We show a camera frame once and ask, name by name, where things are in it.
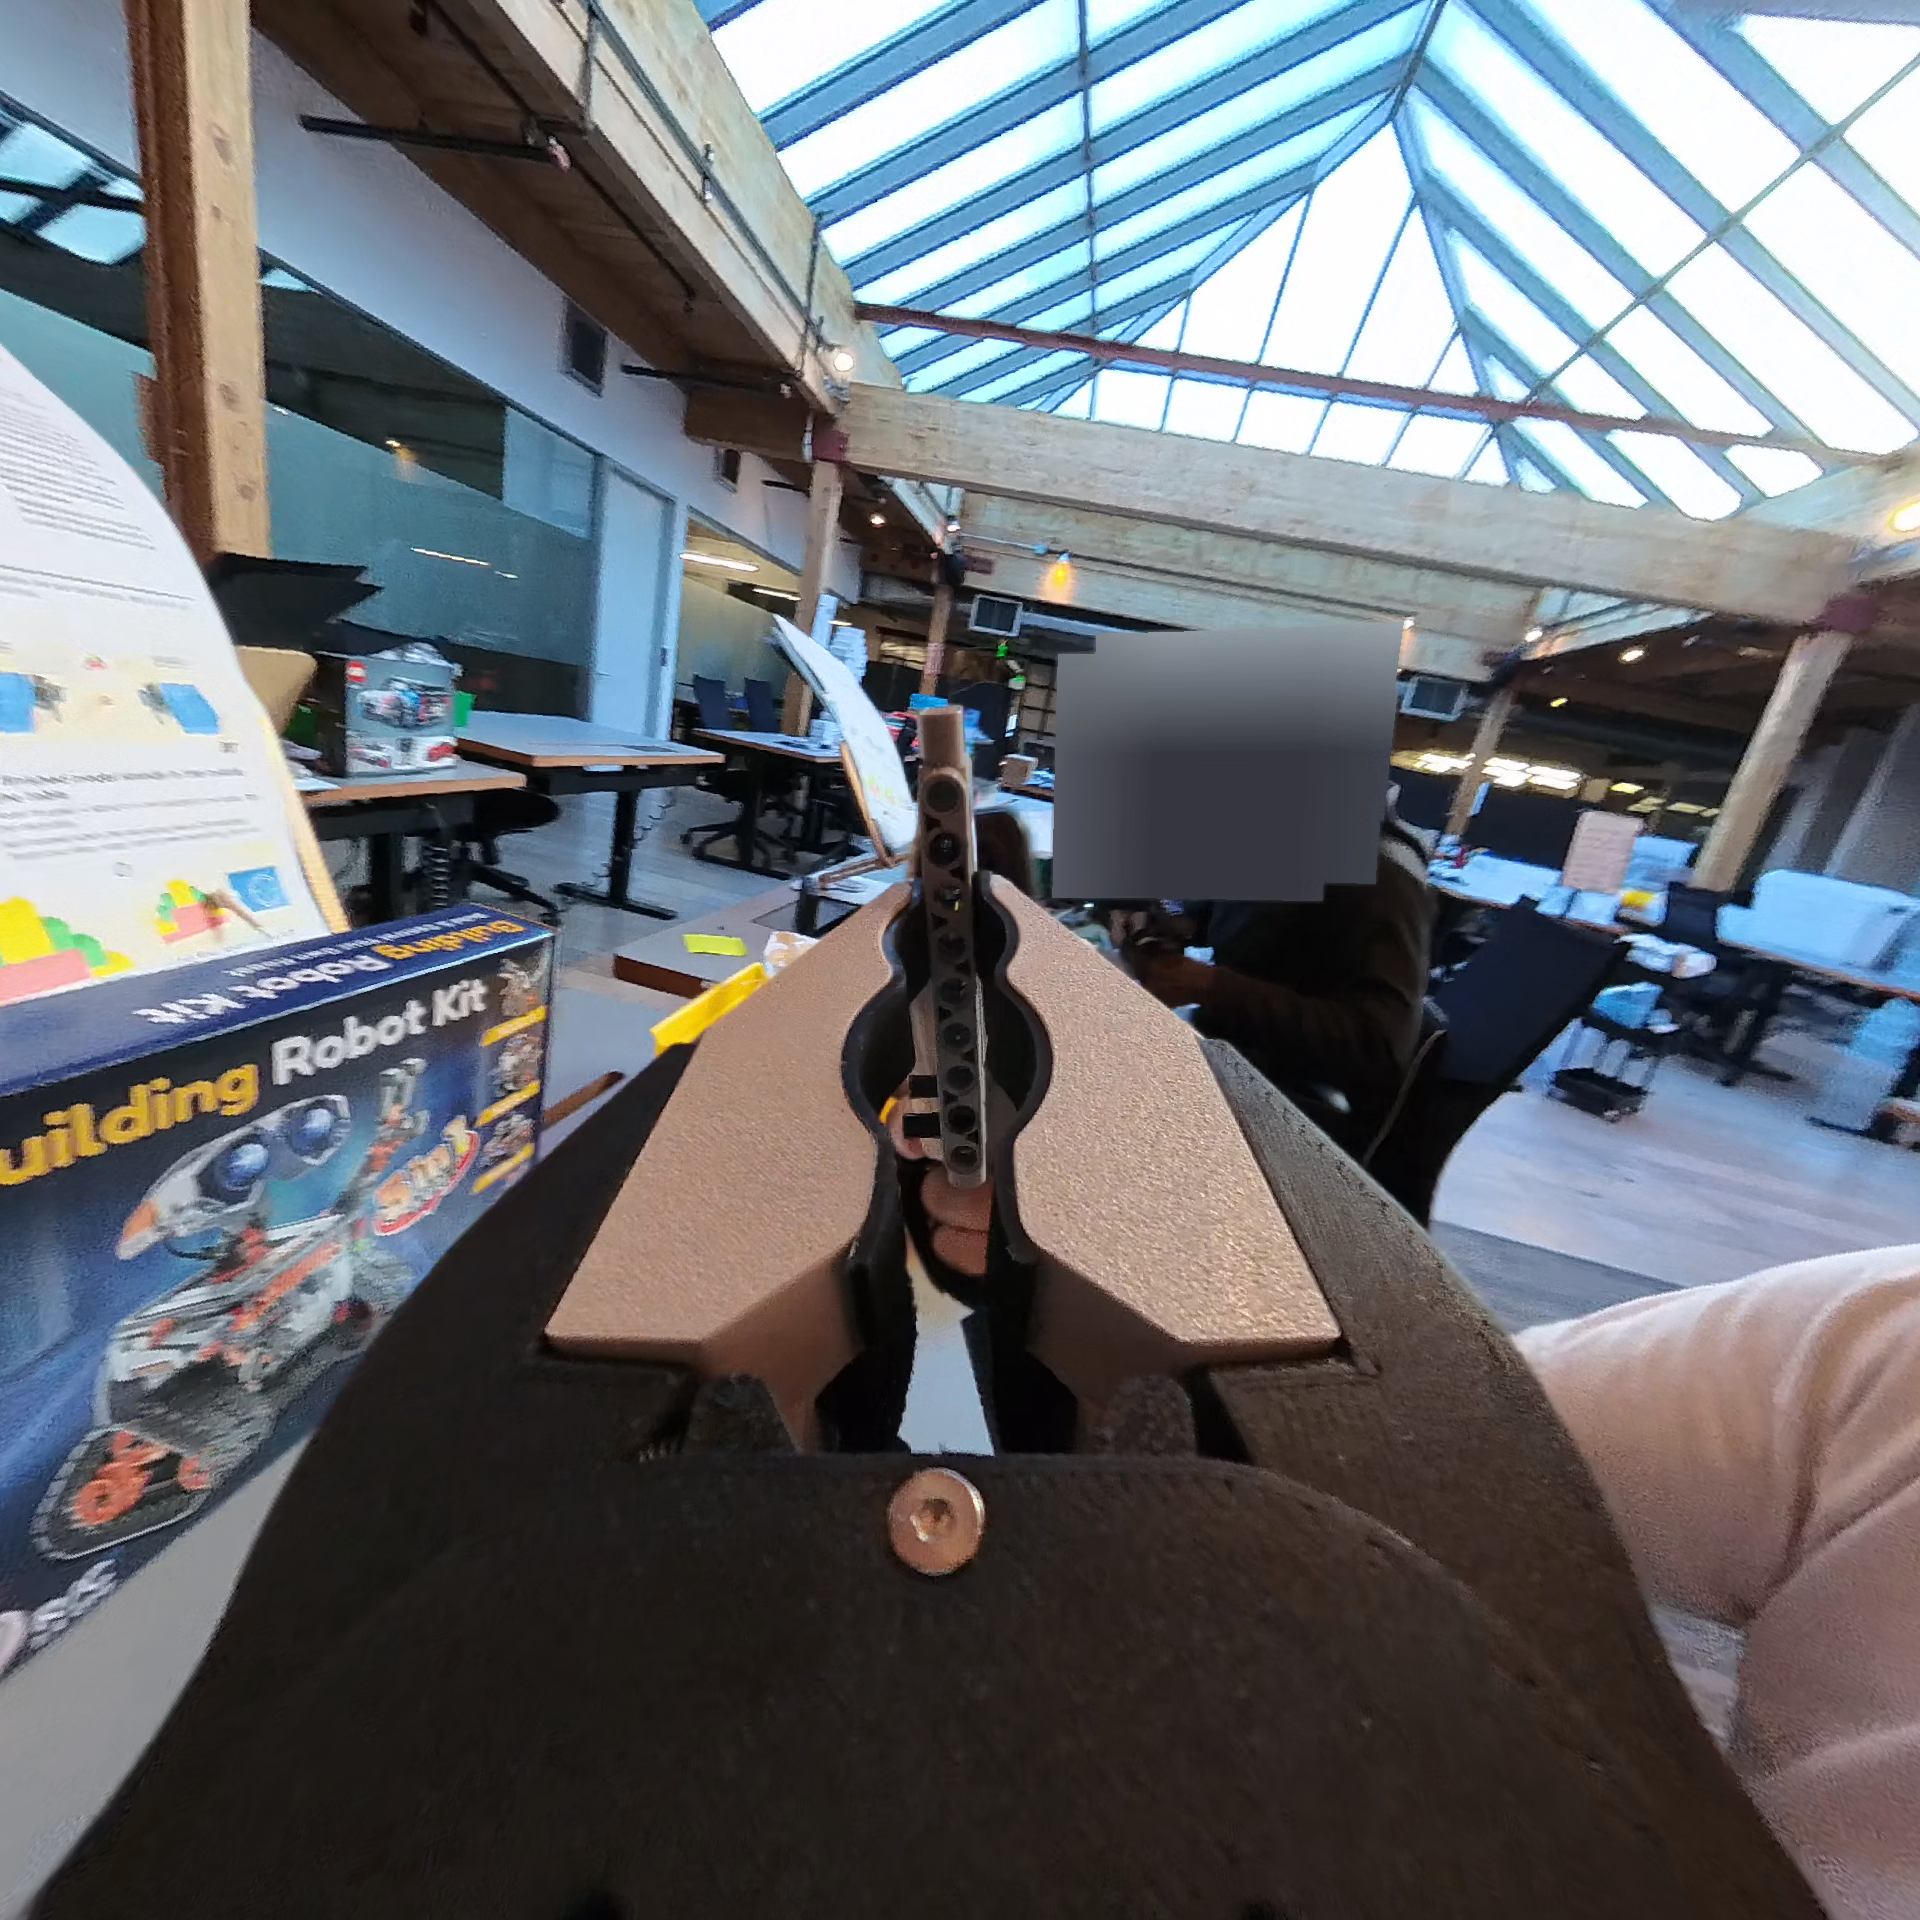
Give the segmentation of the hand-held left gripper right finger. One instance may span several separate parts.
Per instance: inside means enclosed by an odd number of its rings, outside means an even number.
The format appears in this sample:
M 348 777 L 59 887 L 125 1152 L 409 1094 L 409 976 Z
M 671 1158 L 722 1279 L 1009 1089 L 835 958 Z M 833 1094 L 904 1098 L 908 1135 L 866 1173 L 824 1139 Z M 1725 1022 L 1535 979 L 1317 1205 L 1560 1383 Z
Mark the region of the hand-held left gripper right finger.
M 1333 1361 L 1343 1331 L 1205 1042 L 1002 879 L 981 883 L 1031 1074 L 995 1147 L 976 1317 L 1004 1451 L 1071 1451 L 1136 1379 Z

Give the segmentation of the yellow parts bin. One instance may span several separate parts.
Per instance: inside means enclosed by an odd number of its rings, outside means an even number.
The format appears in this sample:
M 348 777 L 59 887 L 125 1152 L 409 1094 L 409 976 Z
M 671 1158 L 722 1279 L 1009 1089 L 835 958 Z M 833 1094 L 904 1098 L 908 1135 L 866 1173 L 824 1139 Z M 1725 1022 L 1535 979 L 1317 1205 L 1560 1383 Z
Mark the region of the yellow parts bin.
M 771 975 L 765 965 L 753 963 L 713 983 L 704 993 L 687 1000 L 683 1006 L 651 1027 L 657 1055 L 666 1055 L 673 1047 L 696 1046 L 703 1034 L 719 1025 L 719 1019 L 727 1018 L 747 997 L 755 997 L 769 982 Z

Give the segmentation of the black office chair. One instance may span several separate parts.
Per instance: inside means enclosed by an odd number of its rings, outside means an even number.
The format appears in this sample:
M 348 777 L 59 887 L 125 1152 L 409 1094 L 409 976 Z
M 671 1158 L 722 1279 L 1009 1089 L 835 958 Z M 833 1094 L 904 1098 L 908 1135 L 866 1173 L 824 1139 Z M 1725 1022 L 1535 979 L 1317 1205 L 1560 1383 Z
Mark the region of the black office chair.
M 1448 1032 L 1405 1119 L 1402 1199 L 1432 1223 L 1443 1173 L 1474 1122 L 1617 979 L 1625 941 L 1613 930 L 1511 909 L 1474 958 L 1440 991 Z

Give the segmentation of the wood-edged standing desk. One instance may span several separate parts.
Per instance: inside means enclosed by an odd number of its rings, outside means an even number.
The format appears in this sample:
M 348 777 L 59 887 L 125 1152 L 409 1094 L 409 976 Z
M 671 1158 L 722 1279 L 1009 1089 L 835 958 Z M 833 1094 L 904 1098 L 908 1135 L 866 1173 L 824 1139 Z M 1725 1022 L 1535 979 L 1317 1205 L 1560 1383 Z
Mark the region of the wood-edged standing desk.
M 640 738 L 632 730 L 597 727 L 579 719 L 512 711 L 477 711 L 460 731 L 460 749 L 473 762 L 522 773 L 529 787 L 548 800 L 610 793 L 616 816 L 609 885 L 564 881 L 559 895 L 571 903 L 604 905 L 649 922 L 676 920 L 673 909 L 628 895 L 640 841 L 640 793 L 697 784 L 704 773 L 727 763 L 721 752 L 673 738 Z

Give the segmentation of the grey perforated building beam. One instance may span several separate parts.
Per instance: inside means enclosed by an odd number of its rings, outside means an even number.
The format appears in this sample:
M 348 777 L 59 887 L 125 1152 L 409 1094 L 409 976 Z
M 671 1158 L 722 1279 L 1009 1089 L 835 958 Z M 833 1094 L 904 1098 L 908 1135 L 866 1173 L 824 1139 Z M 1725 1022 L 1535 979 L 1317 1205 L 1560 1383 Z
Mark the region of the grey perforated building beam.
M 904 1139 L 937 1162 L 953 1189 L 975 1194 L 987 1173 L 987 1037 L 976 965 L 976 823 L 968 711 L 920 714 L 915 903 L 908 947 L 921 961 L 909 1000 L 915 1065 L 905 1082 Z

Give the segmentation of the printed instruction sheet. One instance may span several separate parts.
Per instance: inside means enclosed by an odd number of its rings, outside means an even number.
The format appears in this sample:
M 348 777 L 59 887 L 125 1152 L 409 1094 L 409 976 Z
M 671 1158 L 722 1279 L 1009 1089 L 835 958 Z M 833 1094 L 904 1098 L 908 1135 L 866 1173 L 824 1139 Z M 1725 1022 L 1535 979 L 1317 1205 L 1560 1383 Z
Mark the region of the printed instruction sheet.
M 2 1005 L 346 930 L 201 568 L 2 358 Z
M 916 847 L 921 816 L 908 787 L 896 738 L 880 709 L 858 675 L 783 615 L 775 618 L 773 646 L 840 727 L 844 773 L 875 856 L 883 865 L 908 862 Z

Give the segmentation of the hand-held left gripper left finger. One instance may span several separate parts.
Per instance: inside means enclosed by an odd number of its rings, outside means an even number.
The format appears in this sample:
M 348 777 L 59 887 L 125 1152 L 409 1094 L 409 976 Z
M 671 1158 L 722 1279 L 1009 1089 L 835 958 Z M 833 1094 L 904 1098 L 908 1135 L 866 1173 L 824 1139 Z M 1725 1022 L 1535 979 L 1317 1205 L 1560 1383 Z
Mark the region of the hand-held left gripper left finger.
M 755 1377 L 820 1441 L 819 1397 L 859 1351 L 844 1259 L 880 1145 L 847 1049 L 896 982 L 896 885 L 709 1027 L 545 1338 L 563 1355 Z

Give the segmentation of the blue robot kit box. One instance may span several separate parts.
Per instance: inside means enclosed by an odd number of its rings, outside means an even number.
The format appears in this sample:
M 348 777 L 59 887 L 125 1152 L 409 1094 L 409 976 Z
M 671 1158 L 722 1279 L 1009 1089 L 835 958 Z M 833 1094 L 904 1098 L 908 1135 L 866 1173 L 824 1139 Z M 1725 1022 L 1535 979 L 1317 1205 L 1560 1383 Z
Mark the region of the blue robot kit box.
M 7 1672 L 307 1438 L 537 1165 L 553 942 L 457 905 L 4 1006 Z

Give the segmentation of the wooden sheet stand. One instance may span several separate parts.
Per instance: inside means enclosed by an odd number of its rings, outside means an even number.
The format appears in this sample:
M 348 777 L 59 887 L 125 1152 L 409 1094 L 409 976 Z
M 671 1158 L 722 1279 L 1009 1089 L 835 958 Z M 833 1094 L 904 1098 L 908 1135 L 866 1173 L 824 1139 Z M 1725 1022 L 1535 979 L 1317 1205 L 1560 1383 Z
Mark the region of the wooden sheet stand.
M 319 662 L 311 655 L 295 649 L 260 649 L 248 646 L 235 646 L 234 657 L 248 679 L 248 687 L 253 691 L 257 702 L 263 714 L 268 714 L 272 736 L 282 738 L 287 725 L 299 706 L 299 699 L 319 675 Z M 315 898 L 324 925 L 336 934 L 348 934 L 352 922 L 346 915 L 330 865 L 320 851 L 320 840 L 315 838 L 313 823 L 307 814 L 305 798 L 298 793 L 295 777 L 289 769 L 282 767 L 280 771 L 280 784 L 284 787 L 282 813 L 287 814 L 289 830 L 299 856 L 307 890 Z

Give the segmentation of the toy set box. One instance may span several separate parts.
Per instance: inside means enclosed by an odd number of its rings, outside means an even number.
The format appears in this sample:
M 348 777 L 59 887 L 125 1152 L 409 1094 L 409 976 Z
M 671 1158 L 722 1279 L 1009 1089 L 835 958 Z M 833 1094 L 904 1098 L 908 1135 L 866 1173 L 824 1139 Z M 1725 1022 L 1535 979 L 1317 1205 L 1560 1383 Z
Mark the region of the toy set box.
M 339 763 L 348 777 L 423 775 L 460 758 L 457 687 L 461 667 L 426 643 L 343 667 Z

